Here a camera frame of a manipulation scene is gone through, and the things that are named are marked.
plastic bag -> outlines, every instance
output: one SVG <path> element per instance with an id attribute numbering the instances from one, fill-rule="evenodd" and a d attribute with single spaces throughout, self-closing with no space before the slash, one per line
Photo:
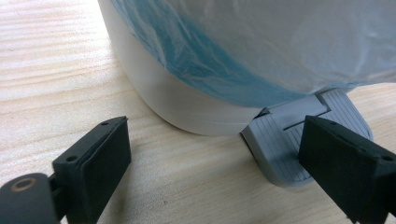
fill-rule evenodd
<path id="1" fill-rule="evenodd" d="M 229 103 L 396 81 L 396 1 L 112 2 L 167 71 Z"/>

wood grain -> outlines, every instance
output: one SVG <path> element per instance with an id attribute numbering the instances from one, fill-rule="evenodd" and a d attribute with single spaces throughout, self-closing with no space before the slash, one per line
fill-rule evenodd
<path id="1" fill-rule="evenodd" d="M 50 175 L 94 125 L 126 115 L 133 162 L 101 223 L 349 223 L 315 183 L 271 185 L 240 136 L 186 133 L 156 116 L 122 72 L 95 1 L 0 1 L 0 60 L 1 185 Z M 396 152 L 396 85 L 349 96 Z"/>

bolt hole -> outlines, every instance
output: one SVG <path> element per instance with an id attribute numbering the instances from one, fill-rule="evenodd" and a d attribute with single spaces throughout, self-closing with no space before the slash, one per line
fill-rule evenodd
<path id="1" fill-rule="evenodd" d="M 67 157 L 66 161 L 75 161 L 77 159 L 77 156 L 71 156 Z"/>
<path id="2" fill-rule="evenodd" d="M 384 161 L 393 161 L 393 158 L 390 156 L 381 156 L 381 159 Z"/>
<path id="3" fill-rule="evenodd" d="M 18 181 L 17 183 L 13 184 L 11 186 L 11 190 L 14 192 L 20 192 L 20 191 L 29 189 L 35 184 L 36 181 L 37 180 L 32 177 L 24 178 L 24 179 Z"/>

gray plastic base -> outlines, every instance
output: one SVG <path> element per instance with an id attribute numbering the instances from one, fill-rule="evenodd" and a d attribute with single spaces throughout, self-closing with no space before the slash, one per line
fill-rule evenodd
<path id="1" fill-rule="evenodd" d="M 306 115 L 333 120 L 373 140 L 369 126 L 343 90 L 326 91 L 269 108 L 242 135 L 262 173 L 275 185 L 301 186 L 313 181 L 297 158 Z"/>

